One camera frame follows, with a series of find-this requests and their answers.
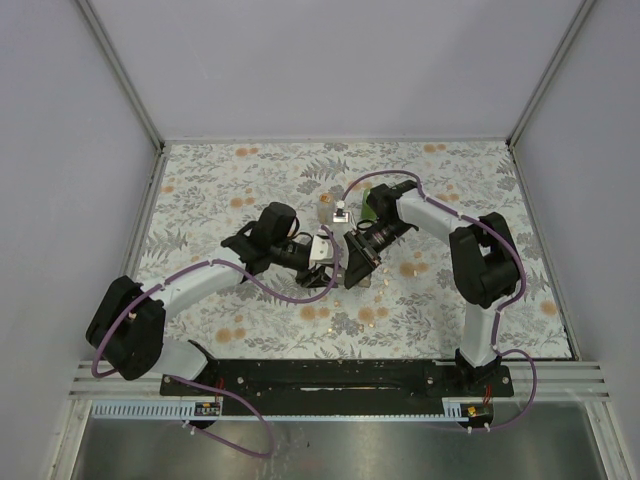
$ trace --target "aluminum frame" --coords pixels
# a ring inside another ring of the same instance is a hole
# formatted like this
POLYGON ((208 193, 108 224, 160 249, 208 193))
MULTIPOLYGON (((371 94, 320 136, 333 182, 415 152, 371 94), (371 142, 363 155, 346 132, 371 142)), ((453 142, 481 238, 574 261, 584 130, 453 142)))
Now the aluminum frame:
MULTIPOLYGON (((496 398, 494 402, 525 402, 531 388, 531 371, 528 363, 510 361, 505 364, 511 370, 516 395, 512 399, 496 398)), ((100 367, 107 368, 108 364, 101 362, 100 367)), ((633 467, 626 460, 629 454, 619 440, 618 426, 610 408, 611 398, 598 363, 545 360, 536 362, 536 367, 538 395, 535 402, 583 403, 609 478, 612 480, 635 478, 633 467)), ((157 405, 162 400, 171 401, 159 394, 161 379, 162 376, 156 373, 146 374, 133 382, 124 380, 118 374, 110 378, 96 379, 91 375, 91 362, 80 362, 67 403, 67 427, 61 436, 59 448, 49 468, 48 478, 50 480, 71 479, 94 401, 135 400, 149 405, 157 405)), ((206 398, 180 397, 181 400, 200 401, 206 398)))
POLYGON ((562 36, 560 43, 556 47, 555 52, 553 52, 551 60, 549 60, 549 63, 542 73, 540 80, 538 80, 538 83, 536 84, 536 87, 534 88, 529 101, 525 105, 522 114, 520 114, 520 118, 518 118, 513 131, 507 138, 507 145, 515 146, 520 140, 522 133, 529 124, 529 120, 531 120, 531 117, 536 112, 538 105, 540 105, 540 102, 549 90, 549 87, 560 71, 560 68, 562 67, 562 65, 564 65, 567 54, 571 50, 571 46, 578 37, 578 34, 582 30, 582 27, 585 25, 591 11, 593 10, 593 7, 597 2, 598 0, 582 0, 582 3, 578 7, 578 10, 574 14, 571 22, 569 23, 569 26, 567 27, 567 30, 562 36))
POLYGON ((124 68, 118 52, 113 46, 113 42, 109 38, 107 29, 102 23, 102 20, 100 20, 98 12, 93 6, 93 3, 91 2, 91 0, 73 1, 80 10, 80 13, 86 21, 87 27, 93 35, 97 46, 100 49, 100 52, 104 55, 109 68, 113 72, 114 77, 122 88, 122 93, 129 101, 129 104, 133 108, 134 113, 140 120, 142 127, 149 137, 149 140, 153 144, 156 151, 161 151, 164 146, 164 140, 162 139, 160 132, 154 125, 153 120, 151 119, 151 116, 147 111, 147 108, 142 103, 142 100, 140 99, 136 88, 133 86, 131 78, 124 68))
MULTIPOLYGON (((552 289, 554 291, 554 295, 556 295, 557 303, 564 314, 563 318, 565 320, 567 334, 571 341, 572 348, 574 348, 578 358, 580 358, 580 350, 570 322, 572 316, 567 308, 567 304, 561 290, 557 288, 557 275, 555 274, 556 269, 548 255, 548 244, 546 243, 542 232, 538 228, 536 212, 529 202, 530 196, 528 188, 519 168, 515 147, 517 146, 517 143, 530 119, 535 114, 537 107, 545 97, 556 74, 566 60, 572 44, 581 31, 596 2, 597 0, 582 1, 570 25, 567 27, 562 40, 556 48, 556 51, 550 59, 549 64, 545 68, 545 71, 527 102, 520 118, 516 122, 512 133, 507 139, 507 144, 510 147, 510 152, 516 165, 516 176, 523 191, 525 205, 533 221, 534 231, 538 236, 543 249, 543 258, 549 276, 549 281, 552 284, 552 289)), ((91 0, 74 0, 74 3, 77 5, 82 16, 87 22, 89 30, 94 36, 101 53, 105 56, 110 69, 121 86, 123 94, 127 97, 134 112, 145 129, 149 140, 156 149, 154 166, 149 176, 149 181, 144 187, 145 193, 138 210, 136 227, 132 232, 121 268, 122 273, 135 277, 144 247, 144 241, 151 222, 153 206, 162 183, 169 148, 164 148, 164 139, 156 129, 146 107, 131 82, 130 77, 122 64, 111 39, 109 38, 104 24, 92 5, 91 0)), ((283 139, 281 141, 304 142, 310 140, 311 139, 300 138, 283 139)), ((353 140, 366 141, 366 139, 362 138, 353 140)), ((399 139, 375 138, 371 140, 397 141, 399 139)), ((413 140, 432 141, 434 139, 420 138, 413 140)), ((167 142, 167 145, 181 143, 228 143, 229 141, 232 140, 193 139, 189 142, 171 141, 167 142)), ((272 143, 275 140, 259 139, 259 141, 272 143)), ((160 397, 158 393, 161 381, 161 376, 159 374, 147 374, 135 382, 128 382, 117 376, 109 379, 94 379, 91 376, 89 365, 89 362, 80 363, 75 374, 69 399, 64 406, 63 419, 65 420, 65 427, 63 428, 63 433, 60 435, 60 441, 57 445, 55 454, 53 455, 52 463, 49 466, 47 474, 47 478, 51 480, 69 480, 71 478, 94 400, 136 399, 145 402, 157 402, 163 398, 160 397)), ((512 372, 516 401, 519 401, 520 399, 526 401, 530 391, 531 379, 528 364, 525 362, 506 362, 506 365, 510 367, 512 372)), ((612 479, 635 478, 635 472, 632 470, 632 464, 626 461, 627 458, 630 458, 629 452, 626 450, 624 443, 620 441, 622 437, 620 436, 618 424, 611 409, 611 399, 599 365, 595 362, 543 360, 537 361, 536 366, 539 374, 539 386, 536 402, 574 401, 584 403, 607 475, 612 479)), ((185 400, 190 398, 202 400, 206 397, 182 398, 185 400)), ((495 400, 498 402, 514 401, 514 399, 495 400)))

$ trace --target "floral patterned surface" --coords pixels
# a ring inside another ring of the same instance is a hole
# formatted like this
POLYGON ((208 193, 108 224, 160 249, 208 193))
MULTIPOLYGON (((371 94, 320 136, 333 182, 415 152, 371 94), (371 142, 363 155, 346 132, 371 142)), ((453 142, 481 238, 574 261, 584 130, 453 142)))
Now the floral patterned surface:
MULTIPOLYGON (((315 232, 316 202, 339 197, 360 175, 388 168, 421 176, 432 195, 509 222, 529 285, 505 310, 502 349, 535 357, 570 356, 547 281, 541 249, 501 142, 174 145, 168 152, 138 278, 148 280, 209 257, 272 201, 296 209, 315 232)), ((362 190, 404 178, 373 178, 349 197, 359 212, 362 190)), ((194 339, 219 358, 446 358, 460 343, 465 302, 455 289, 448 247, 410 231, 383 252, 371 288, 336 289, 306 306, 285 304, 252 284, 218 292, 167 323, 174 338, 194 339)), ((277 266, 263 280, 276 291, 308 297, 291 271, 277 266)))

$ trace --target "white enclosure panel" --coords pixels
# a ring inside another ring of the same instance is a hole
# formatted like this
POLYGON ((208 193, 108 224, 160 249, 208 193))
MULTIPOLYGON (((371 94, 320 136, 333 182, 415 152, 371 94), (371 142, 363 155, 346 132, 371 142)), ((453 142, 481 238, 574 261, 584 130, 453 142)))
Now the white enclosure panel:
POLYGON ((580 0, 93 0, 177 138, 505 138, 580 0))
POLYGON ((0 477, 37 479, 153 152, 73 2, 0 11, 0 477))
POLYGON ((599 2, 517 146, 578 343, 640 457, 640 3, 599 2))

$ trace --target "purple cable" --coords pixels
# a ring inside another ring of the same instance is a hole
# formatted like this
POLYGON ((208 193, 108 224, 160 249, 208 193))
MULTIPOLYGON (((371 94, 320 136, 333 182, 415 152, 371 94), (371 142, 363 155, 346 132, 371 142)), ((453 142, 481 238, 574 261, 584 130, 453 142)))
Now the purple cable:
POLYGON ((206 390, 208 392, 212 392, 212 393, 216 393, 218 395, 225 395, 229 398, 233 398, 234 400, 237 400, 238 402, 240 402, 242 405, 244 405, 245 407, 247 407, 249 409, 249 411, 251 413, 253 413, 255 415, 255 417, 260 421, 260 423, 262 423, 264 425, 265 430, 267 431, 267 435, 269 437, 269 450, 267 450, 265 453, 260 453, 260 452, 254 452, 253 450, 249 450, 247 448, 241 447, 238 444, 235 444, 233 442, 230 442, 229 440, 227 440, 226 438, 222 438, 219 437, 218 435, 215 435, 211 432, 207 432, 205 430, 201 430, 199 428, 195 428, 195 431, 204 435, 205 437, 209 437, 213 440, 216 440, 220 443, 222 443, 223 445, 226 445, 227 447, 231 447, 234 450, 237 450, 240 453, 244 453, 245 455, 249 455, 250 457, 254 457, 254 458, 271 458, 273 457, 273 454, 275 453, 275 449, 276 449, 276 440, 275 437, 273 435, 273 430, 271 429, 271 426, 267 423, 267 421, 264 419, 264 417, 262 415, 260 415, 260 412, 258 412, 258 410, 256 410, 256 408, 251 405, 249 402, 247 402, 244 398, 242 398, 240 395, 236 395, 233 392, 229 392, 228 390, 221 390, 219 388, 215 388, 215 387, 209 387, 207 385, 202 385, 200 383, 196 383, 196 382, 192 382, 191 380, 187 380, 186 378, 182 378, 182 377, 175 377, 175 376, 171 376, 172 379, 180 382, 180 383, 184 383, 185 385, 189 385, 190 387, 195 387, 195 388, 199 388, 201 390, 206 390))
MULTIPOLYGON (((135 300, 133 300, 129 305, 126 306, 126 308, 120 313, 120 315, 118 315, 118 317, 113 322, 111 327, 109 327, 109 329, 107 330, 107 333, 102 338, 102 341, 100 342, 100 345, 96 349, 96 354, 94 355, 93 362, 91 363, 91 374, 95 378, 105 378, 105 377, 108 377, 109 375, 112 375, 112 374, 116 373, 116 369, 115 368, 113 368, 111 370, 107 370, 106 372, 99 372, 98 371, 98 365, 100 363, 100 359, 102 358, 102 355, 104 354, 105 348, 109 344, 109 341, 111 341, 111 338, 113 337, 115 331, 118 329, 120 324, 124 321, 125 318, 127 318, 127 316, 138 305, 140 305, 140 303, 142 303, 142 301, 144 301, 145 299, 149 298, 151 295, 156 293, 158 290, 163 289, 165 286, 171 284, 175 280, 177 280, 180 277, 186 275, 187 273, 193 272, 193 271, 198 270, 200 268, 213 266, 213 265, 223 265, 223 266, 226 266, 226 267, 233 268, 234 270, 240 272, 242 275, 247 277, 251 282, 256 284, 258 287, 260 287, 265 292, 273 295, 274 297, 276 297, 276 298, 278 298, 280 300, 288 302, 288 303, 305 304, 305 303, 312 303, 312 302, 315 302, 316 300, 321 299, 322 297, 324 297, 326 294, 328 294, 331 291, 331 289, 333 288, 333 286, 336 283, 336 280, 338 278, 338 269, 340 267, 341 251, 340 251, 340 247, 336 243, 335 238, 333 237, 333 233, 331 233, 331 230, 329 230, 329 228, 327 228, 325 225, 321 225, 320 228, 329 236, 329 241, 331 242, 331 245, 333 247, 333 273, 331 275, 331 279, 329 280, 329 283, 327 284, 326 288, 322 292, 320 292, 319 294, 317 294, 317 295, 315 295, 313 297, 310 297, 310 298, 305 298, 305 299, 297 299, 297 298, 287 297, 287 296, 282 295, 282 294, 272 290, 271 288, 267 287, 265 284, 260 282, 256 277, 254 277, 253 275, 251 275, 249 272, 247 272, 243 268, 239 267, 238 265, 236 265, 234 263, 231 263, 231 262, 227 262, 225 260, 215 259, 215 260, 212 260, 211 262, 202 261, 202 262, 199 262, 199 263, 195 263, 193 265, 189 265, 188 267, 183 268, 182 270, 180 270, 180 271, 174 273, 173 275, 170 275, 169 277, 167 277, 165 279, 165 281, 164 281, 164 284, 160 284, 159 283, 159 284, 151 287, 149 290, 147 290, 146 292, 142 293, 139 297, 136 297, 135 300)), ((253 405, 251 405, 249 402, 247 402, 244 398, 240 397, 239 395, 236 395, 233 392, 229 392, 227 390, 221 390, 221 389, 214 388, 214 387, 209 387, 207 385, 202 385, 202 384, 199 384, 199 383, 196 383, 196 382, 192 382, 190 380, 186 380, 186 379, 181 378, 181 377, 172 377, 172 378, 175 379, 176 381, 185 383, 185 384, 190 385, 192 387, 201 388, 203 390, 208 390, 210 392, 218 393, 218 394, 221 394, 221 395, 226 395, 226 396, 228 396, 230 398, 233 398, 233 399, 239 401, 240 403, 242 403, 265 426, 265 428, 267 430, 267 435, 269 436, 269 445, 270 445, 269 446, 269 451, 266 452, 266 453, 254 452, 254 451, 251 451, 251 450, 247 450, 246 448, 241 447, 240 445, 236 445, 235 443, 232 443, 232 442, 230 442, 228 440, 225 440, 224 438, 221 438, 221 437, 219 437, 217 435, 214 435, 212 433, 205 432, 203 430, 198 430, 199 433, 202 433, 203 435, 205 435, 205 436, 207 436, 209 438, 212 438, 213 440, 217 440, 218 442, 220 442, 220 443, 222 443, 222 444, 224 444, 224 445, 226 445, 228 447, 231 447, 231 448, 237 450, 238 452, 244 453, 244 454, 252 456, 252 457, 256 457, 256 458, 271 458, 271 456, 273 456, 273 452, 275 450, 275 440, 274 440, 274 437, 273 437, 273 431, 271 430, 271 427, 269 426, 269 424, 264 420, 262 415, 260 415, 258 410, 256 410, 253 407, 253 405)))
POLYGON ((104 378, 116 373, 115 368, 112 368, 111 370, 107 370, 106 372, 98 372, 98 364, 100 363, 100 359, 102 358, 104 349, 107 348, 107 344, 109 343, 109 340, 111 340, 111 337, 113 337, 113 334, 118 329, 120 324, 124 321, 124 319, 127 318, 127 315, 129 315, 134 308, 140 305, 140 303, 143 300, 150 297, 161 288, 162 288, 162 284, 159 283, 158 285, 151 287, 149 290, 144 292, 139 297, 136 297, 136 299, 133 302, 131 302, 129 305, 127 305, 127 307, 120 313, 120 315, 118 315, 118 318, 116 318, 116 321, 113 322, 111 327, 109 327, 109 330, 107 330, 107 333, 102 338, 102 342, 100 342, 100 345, 96 349, 96 354, 93 356, 93 362, 91 363, 91 374, 95 378, 104 378))
POLYGON ((476 218, 470 217, 468 215, 461 214, 460 212, 456 211, 455 209, 451 208, 450 206, 448 206, 448 205, 446 205, 444 203, 441 203, 438 200, 436 200, 436 199, 432 198, 431 196, 427 195, 426 192, 424 191, 424 189, 422 188, 422 181, 420 180, 420 177, 418 175, 416 175, 415 173, 410 172, 408 170, 380 170, 378 172, 367 173, 367 174, 361 176, 360 178, 358 178, 357 180, 355 180, 353 183, 351 183, 351 185, 349 185, 349 187, 342 194, 342 200, 343 201, 346 200, 347 199, 347 195, 349 194, 349 192, 353 189, 353 187, 355 187, 362 180, 364 180, 366 178, 374 177, 374 176, 377 176, 377 175, 407 175, 407 176, 413 178, 416 181, 418 194, 423 198, 423 200, 425 202, 430 203, 431 205, 439 208, 440 210, 443 210, 444 212, 446 212, 446 213, 448 213, 450 215, 453 215, 454 217, 458 217, 461 220, 464 220, 466 222, 469 222, 469 223, 471 223, 473 225, 476 225, 476 226, 480 227, 486 233, 488 233, 493 238, 495 238, 500 243, 500 245, 502 245, 504 247, 504 249, 507 250, 507 252, 509 252, 509 255, 511 255, 511 258, 515 262, 516 267, 518 268, 518 272, 520 274, 520 289, 518 290, 518 293, 516 295, 514 295, 512 298, 509 298, 509 299, 505 300, 504 302, 502 302, 500 305, 498 305, 498 308, 496 308, 496 315, 495 315, 494 320, 493 320, 493 327, 491 329, 491 346, 492 346, 492 348, 494 349, 494 351, 496 352, 497 355, 500 355, 500 356, 504 357, 504 356, 510 355, 512 353, 519 353, 519 354, 523 355, 525 357, 525 359, 531 365, 531 374, 532 374, 532 377, 533 377, 533 386, 531 388, 531 396, 529 397, 529 401, 527 402, 527 404, 525 405, 524 409, 520 412, 519 415, 517 415, 516 417, 512 418, 511 420, 509 420, 508 422, 506 422, 506 423, 504 423, 502 425, 498 425, 498 426, 494 427, 493 430, 502 430, 503 428, 507 428, 507 427, 513 425, 516 421, 518 421, 520 418, 522 418, 530 410, 531 405, 533 404, 533 400, 534 400, 534 398, 536 396, 536 391, 538 389, 538 373, 536 371, 535 362, 533 361, 531 356, 529 356, 529 354, 526 353, 524 350, 521 350, 521 349, 518 349, 518 348, 512 348, 510 350, 507 350, 504 353, 500 352, 500 350, 498 349, 498 329, 499 329, 499 326, 500 326, 500 315, 502 314, 502 310, 504 308, 508 307, 509 305, 512 305, 513 303, 517 302, 518 300, 520 300, 524 296, 524 292, 525 292, 525 290, 527 288, 527 274, 526 274, 526 272, 524 270, 524 265, 522 264, 522 260, 520 259, 520 256, 515 251, 515 249, 509 244, 509 242, 507 242, 498 232, 496 232, 495 230, 493 230, 489 226, 487 226, 484 223, 480 222, 476 218))

